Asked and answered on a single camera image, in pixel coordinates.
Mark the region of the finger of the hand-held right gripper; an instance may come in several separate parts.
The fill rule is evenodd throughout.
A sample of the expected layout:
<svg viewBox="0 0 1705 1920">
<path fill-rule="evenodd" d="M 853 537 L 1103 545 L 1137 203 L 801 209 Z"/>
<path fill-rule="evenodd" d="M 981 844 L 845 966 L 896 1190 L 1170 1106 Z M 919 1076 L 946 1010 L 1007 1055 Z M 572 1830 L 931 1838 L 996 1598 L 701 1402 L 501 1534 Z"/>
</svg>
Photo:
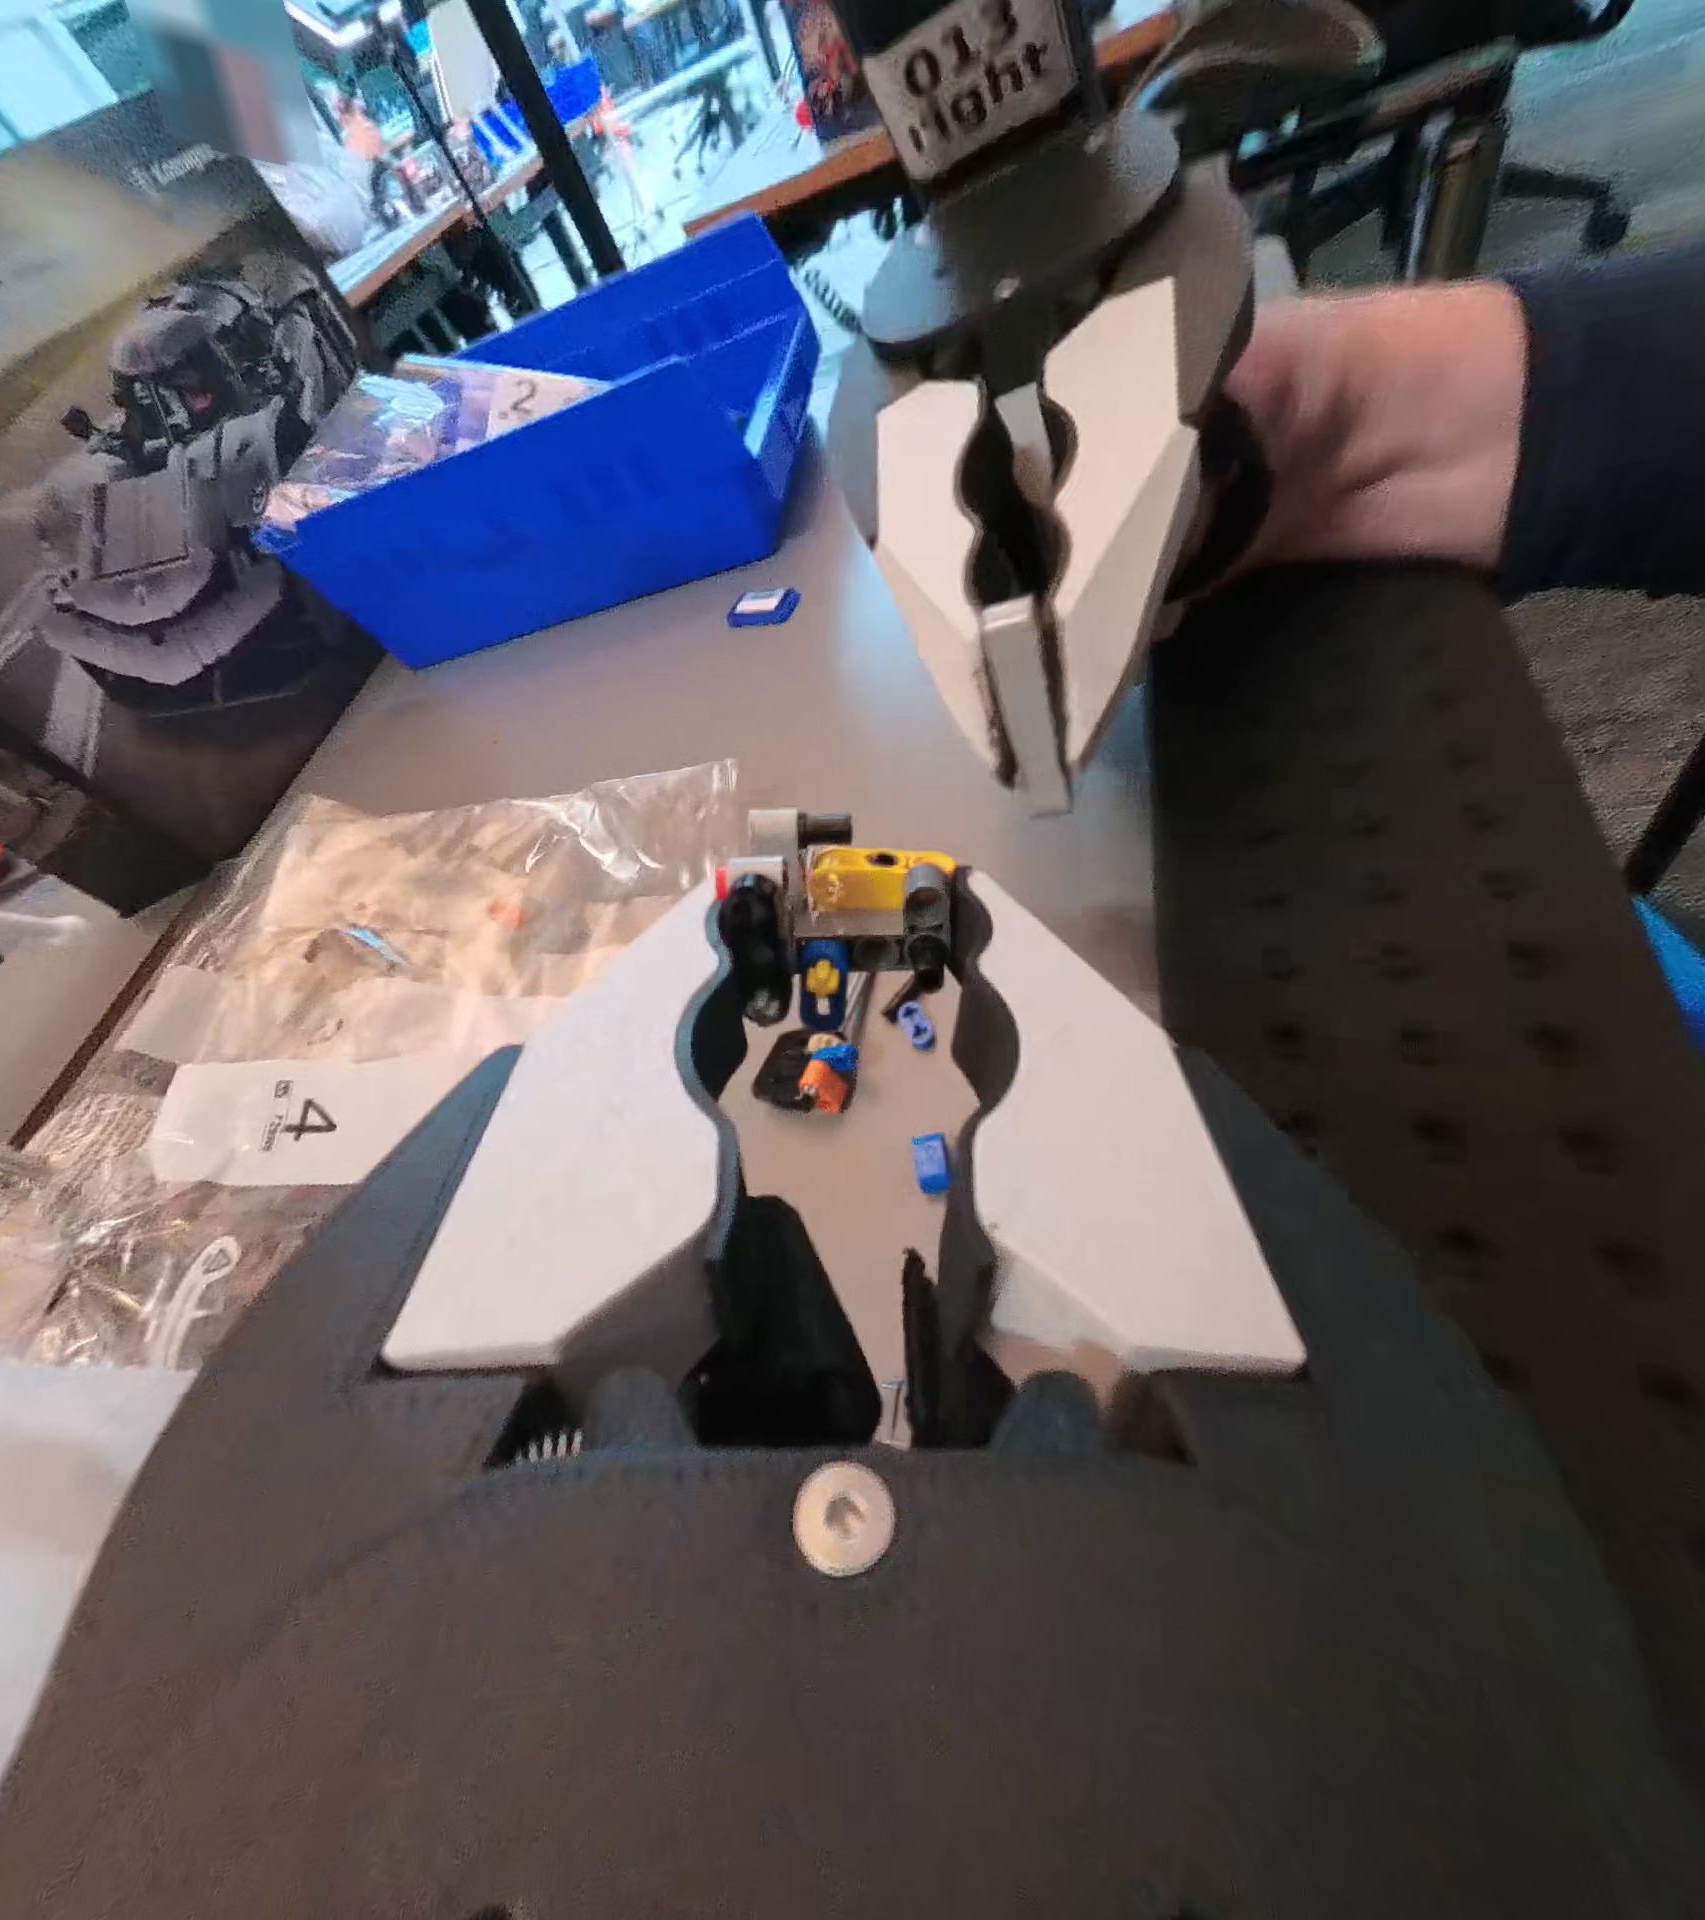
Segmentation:
<svg viewBox="0 0 1705 1920">
<path fill-rule="evenodd" d="M 1009 607 L 1009 751 L 1023 803 L 1055 818 L 1135 681 L 1197 512 L 1175 279 L 1104 298 L 1048 356 L 1038 395 L 1075 446 L 1049 512 L 1052 578 Z"/>
<path fill-rule="evenodd" d="M 924 380 L 875 423 L 875 560 L 953 726 L 989 777 L 1055 792 L 1055 692 L 1030 563 L 963 494 L 966 460 L 1009 479 L 978 380 Z"/>
</svg>

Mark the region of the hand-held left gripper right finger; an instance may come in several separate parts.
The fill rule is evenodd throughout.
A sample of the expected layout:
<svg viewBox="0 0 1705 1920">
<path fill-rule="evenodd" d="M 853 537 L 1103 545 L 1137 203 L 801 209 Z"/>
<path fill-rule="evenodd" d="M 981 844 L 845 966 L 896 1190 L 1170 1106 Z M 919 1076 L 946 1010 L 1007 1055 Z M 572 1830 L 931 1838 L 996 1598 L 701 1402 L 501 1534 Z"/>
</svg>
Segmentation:
<svg viewBox="0 0 1705 1920">
<path fill-rule="evenodd" d="M 985 1445 L 1033 1377 L 1075 1377 L 1120 1417 L 1162 1373 L 1304 1377 L 1162 1025 L 976 866 L 953 881 L 950 981 L 974 1099 L 934 1275 L 905 1284 L 912 1445 Z"/>
</svg>

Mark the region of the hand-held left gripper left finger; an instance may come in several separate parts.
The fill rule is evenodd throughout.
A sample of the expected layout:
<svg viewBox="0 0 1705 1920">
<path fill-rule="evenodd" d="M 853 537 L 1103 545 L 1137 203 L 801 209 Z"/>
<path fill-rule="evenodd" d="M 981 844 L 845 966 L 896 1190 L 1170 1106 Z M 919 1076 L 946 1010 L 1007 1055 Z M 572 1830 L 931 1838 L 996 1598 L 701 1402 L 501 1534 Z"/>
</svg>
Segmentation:
<svg viewBox="0 0 1705 1920">
<path fill-rule="evenodd" d="M 715 884 L 679 897 L 521 1046 L 384 1336 L 394 1373 L 646 1372 L 720 1344 L 743 1198 L 720 1094 L 745 1059 Z"/>
</svg>

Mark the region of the black lego beam assembly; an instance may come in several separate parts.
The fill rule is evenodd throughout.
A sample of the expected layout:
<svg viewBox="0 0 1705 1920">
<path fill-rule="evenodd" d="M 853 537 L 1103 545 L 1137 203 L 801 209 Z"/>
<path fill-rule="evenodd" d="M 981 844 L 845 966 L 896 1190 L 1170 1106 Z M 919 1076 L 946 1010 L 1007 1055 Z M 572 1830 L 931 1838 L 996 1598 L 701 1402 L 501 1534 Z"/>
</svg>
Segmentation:
<svg viewBox="0 0 1705 1920">
<path fill-rule="evenodd" d="M 857 1041 L 794 1025 L 771 1041 L 750 1094 L 776 1111 L 839 1117 L 855 1094 L 857 1069 Z"/>
</svg>

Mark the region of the yellow and black lego assembly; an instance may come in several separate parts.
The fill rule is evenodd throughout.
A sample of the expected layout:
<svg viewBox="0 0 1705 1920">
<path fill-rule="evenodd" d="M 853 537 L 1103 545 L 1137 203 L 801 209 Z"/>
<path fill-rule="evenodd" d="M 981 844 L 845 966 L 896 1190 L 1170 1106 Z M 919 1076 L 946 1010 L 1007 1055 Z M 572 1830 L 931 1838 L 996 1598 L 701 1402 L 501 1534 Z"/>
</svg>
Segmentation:
<svg viewBox="0 0 1705 1920">
<path fill-rule="evenodd" d="M 846 1035 L 857 981 L 907 980 L 907 998 L 953 971 L 957 862 L 863 844 L 849 815 L 753 810 L 745 849 L 712 871 L 712 928 L 743 1019 Z"/>
</svg>

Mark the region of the person's right forearm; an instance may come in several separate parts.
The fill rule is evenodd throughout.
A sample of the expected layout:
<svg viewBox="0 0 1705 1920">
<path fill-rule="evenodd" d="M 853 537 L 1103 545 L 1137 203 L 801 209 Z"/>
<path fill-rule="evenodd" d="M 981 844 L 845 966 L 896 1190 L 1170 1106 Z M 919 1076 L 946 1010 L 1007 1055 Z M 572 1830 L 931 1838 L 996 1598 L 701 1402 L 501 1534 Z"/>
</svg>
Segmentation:
<svg viewBox="0 0 1705 1920">
<path fill-rule="evenodd" d="M 1705 598 L 1705 238 L 1511 288 L 1527 398 L 1501 594 Z"/>
</svg>

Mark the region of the clear lego bag orange piece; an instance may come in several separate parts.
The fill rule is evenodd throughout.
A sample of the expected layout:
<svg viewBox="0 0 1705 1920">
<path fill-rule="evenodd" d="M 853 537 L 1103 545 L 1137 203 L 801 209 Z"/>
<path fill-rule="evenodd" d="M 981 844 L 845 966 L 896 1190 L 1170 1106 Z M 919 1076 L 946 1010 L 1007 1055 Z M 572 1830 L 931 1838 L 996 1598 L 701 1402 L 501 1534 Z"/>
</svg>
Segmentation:
<svg viewBox="0 0 1705 1920">
<path fill-rule="evenodd" d="M 475 1059 L 739 844 L 734 758 L 398 815 L 305 797 L 187 914 L 113 1046 L 165 1067 Z"/>
</svg>

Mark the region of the tall clear lego bag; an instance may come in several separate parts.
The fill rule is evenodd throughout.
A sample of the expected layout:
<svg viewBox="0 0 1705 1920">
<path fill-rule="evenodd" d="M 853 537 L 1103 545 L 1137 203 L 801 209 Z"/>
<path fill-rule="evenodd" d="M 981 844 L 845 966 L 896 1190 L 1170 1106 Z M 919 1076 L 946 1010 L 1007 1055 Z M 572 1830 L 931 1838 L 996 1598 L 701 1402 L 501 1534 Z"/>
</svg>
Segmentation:
<svg viewBox="0 0 1705 1920">
<path fill-rule="evenodd" d="M 413 475 L 521 424 L 600 398 L 609 380 L 404 353 L 389 372 L 360 372 L 280 478 L 261 535 L 290 535 L 306 516 Z"/>
</svg>

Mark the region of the person's right hand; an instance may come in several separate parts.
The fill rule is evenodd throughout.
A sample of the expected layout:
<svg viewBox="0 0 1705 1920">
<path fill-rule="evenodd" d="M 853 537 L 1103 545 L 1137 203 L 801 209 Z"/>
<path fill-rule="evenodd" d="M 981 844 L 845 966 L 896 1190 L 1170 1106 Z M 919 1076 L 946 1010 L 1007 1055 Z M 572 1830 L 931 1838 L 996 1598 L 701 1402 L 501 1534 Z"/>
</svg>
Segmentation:
<svg viewBox="0 0 1705 1920">
<path fill-rule="evenodd" d="M 1240 570 L 1500 563 L 1527 398 L 1527 320 L 1506 283 L 1268 301 L 1229 395 L 1273 471 Z"/>
</svg>

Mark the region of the brown background desk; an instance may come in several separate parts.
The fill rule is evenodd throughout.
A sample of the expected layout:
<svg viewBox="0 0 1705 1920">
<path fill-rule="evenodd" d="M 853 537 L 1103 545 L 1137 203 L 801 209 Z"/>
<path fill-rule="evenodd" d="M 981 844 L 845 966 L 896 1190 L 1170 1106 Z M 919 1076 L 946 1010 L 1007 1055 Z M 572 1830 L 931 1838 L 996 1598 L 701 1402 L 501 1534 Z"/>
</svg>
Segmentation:
<svg viewBox="0 0 1705 1920">
<path fill-rule="evenodd" d="M 1112 6 L 1093 36 L 1104 102 L 1112 105 L 1123 94 L 1193 10 L 1193 3 Z M 723 158 L 679 225 L 694 238 L 753 213 L 782 245 L 798 245 L 816 228 L 907 188 L 911 177 L 885 129 L 819 139 L 791 114 L 771 114 Z"/>
</svg>

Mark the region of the blue plastic bin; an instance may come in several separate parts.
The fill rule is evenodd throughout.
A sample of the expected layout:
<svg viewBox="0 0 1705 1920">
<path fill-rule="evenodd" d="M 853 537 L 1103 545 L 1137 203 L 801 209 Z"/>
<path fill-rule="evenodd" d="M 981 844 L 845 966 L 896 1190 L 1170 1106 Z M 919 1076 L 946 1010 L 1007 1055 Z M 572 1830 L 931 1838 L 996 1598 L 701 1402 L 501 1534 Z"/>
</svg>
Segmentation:
<svg viewBox="0 0 1705 1920">
<path fill-rule="evenodd" d="M 759 216 L 457 358 L 611 390 L 254 535 L 391 659 L 465 659 L 776 552 L 819 346 Z"/>
</svg>

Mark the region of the black mesh office chair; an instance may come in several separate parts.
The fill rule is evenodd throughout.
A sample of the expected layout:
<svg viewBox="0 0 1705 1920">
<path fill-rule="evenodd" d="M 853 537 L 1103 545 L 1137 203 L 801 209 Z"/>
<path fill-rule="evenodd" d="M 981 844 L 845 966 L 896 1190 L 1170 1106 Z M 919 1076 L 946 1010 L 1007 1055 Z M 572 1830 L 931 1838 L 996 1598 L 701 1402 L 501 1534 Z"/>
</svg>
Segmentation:
<svg viewBox="0 0 1705 1920">
<path fill-rule="evenodd" d="M 1359 3 L 1359 13 L 1381 42 L 1373 76 L 1244 135 L 1231 158 L 1255 230 L 1297 275 L 1379 220 L 1393 279 L 1471 276 L 1500 201 L 1581 203 L 1584 257 L 1628 238 L 1630 206 L 1612 180 L 1507 158 L 1507 109 L 1523 55 L 1601 42 L 1630 3 Z"/>
</svg>

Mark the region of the black metal pole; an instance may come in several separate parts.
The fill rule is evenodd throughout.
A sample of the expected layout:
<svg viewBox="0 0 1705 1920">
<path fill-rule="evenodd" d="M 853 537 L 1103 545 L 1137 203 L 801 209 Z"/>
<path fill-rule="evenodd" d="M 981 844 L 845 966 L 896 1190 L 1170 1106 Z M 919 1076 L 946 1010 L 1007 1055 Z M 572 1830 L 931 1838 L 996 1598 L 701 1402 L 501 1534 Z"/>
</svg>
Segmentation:
<svg viewBox="0 0 1705 1920">
<path fill-rule="evenodd" d="M 539 79 L 531 50 L 510 3 L 468 3 L 468 10 L 510 98 L 527 118 L 546 177 L 558 194 L 565 216 L 571 220 L 576 238 L 584 245 L 584 256 L 591 261 L 595 276 L 623 275 L 624 256 L 604 220 L 600 201 L 595 197 L 591 184 L 586 180 L 572 151 L 572 138 L 550 107 L 549 88 Z"/>
</svg>

